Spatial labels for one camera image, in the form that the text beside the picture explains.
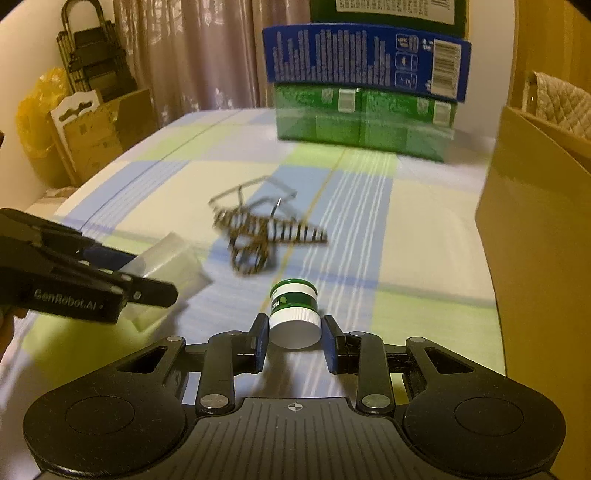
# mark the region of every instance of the white wall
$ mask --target white wall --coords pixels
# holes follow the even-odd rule
[[[112,20],[112,0],[100,1],[105,17]],[[23,0],[0,22],[0,131],[6,135],[0,149],[0,207],[27,208],[46,190],[22,150],[14,116],[36,80],[48,69],[63,65],[56,36],[63,30],[64,2]],[[72,8],[70,25],[75,31],[98,25],[89,2]]]
[[[514,9],[514,0],[470,0],[472,61],[466,103],[458,107],[456,129],[477,141],[496,138],[501,110],[507,102]]]

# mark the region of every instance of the yellow stripe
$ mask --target yellow stripe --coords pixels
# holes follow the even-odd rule
[[[341,152],[338,160],[336,161],[335,166],[331,169],[329,174],[324,179],[324,182],[322,183],[322,185],[318,189],[318,192],[316,192],[316,195],[312,199],[310,206],[308,207],[308,209],[306,210],[306,212],[304,214],[304,218],[302,220],[303,222],[307,222],[308,218],[310,218],[310,215],[314,211],[314,208],[316,208],[316,204],[318,203],[318,200],[320,200],[320,195],[322,195],[322,192],[324,191],[324,189],[328,185],[330,179],[335,174],[335,171],[337,170],[337,168],[339,168],[339,164],[340,164],[341,160],[343,160],[343,156],[346,151],[347,151],[347,149],[344,148],[343,151]],[[279,266],[279,270],[277,271],[277,275],[275,275],[275,278],[273,279],[273,282],[271,283],[271,285],[275,285],[282,280],[283,272],[287,268],[287,264],[290,261],[291,254],[293,253],[293,251],[294,251],[294,244],[290,244],[289,247],[287,247],[287,252],[285,253],[285,256],[283,257],[283,260],[281,261],[281,265]],[[261,308],[260,308],[259,312],[266,311],[267,307],[269,306],[270,301],[271,301],[271,299],[269,298],[269,295],[265,296],[265,300],[261,304]]]

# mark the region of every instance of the plaid tablecloth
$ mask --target plaid tablecloth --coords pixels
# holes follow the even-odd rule
[[[488,268],[474,223],[487,162],[457,145],[436,164],[389,153],[276,139],[271,110],[199,112],[158,131],[85,184],[56,219],[106,245],[141,253],[170,231],[195,242],[213,284],[186,309],[139,332],[30,314],[0,364],[0,478],[37,472],[21,433],[42,393],[131,353],[154,338],[206,342],[247,330],[268,308],[273,282],[301,277],[344,331],[387,343],[425,336],[504,372]],[[327,247],[280,248],[278,267],[238,277],[207,201],[263,175],[296,189],[292,205],[327,229]],[[274,194],[269,184],[247,192]],[[194,402],[192,375],[185,402]],[[395,393],[404,399],[399,378]],[[270,347],[263,374],[236,379],[237,395],[311,397],[354,393],[331,376],[321,352]]]

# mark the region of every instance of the beige quilted fabric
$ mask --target beige quilted fabric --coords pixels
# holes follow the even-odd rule
[[[591,140],[591,95],[568,82],[534,72],[525,86],[523,108]]]

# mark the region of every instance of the curtain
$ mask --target curtain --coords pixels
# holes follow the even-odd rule
[[[163,125],[198,110],[271,106],[261,30],[310,21],[306,0],[114,0],[114,10]]]

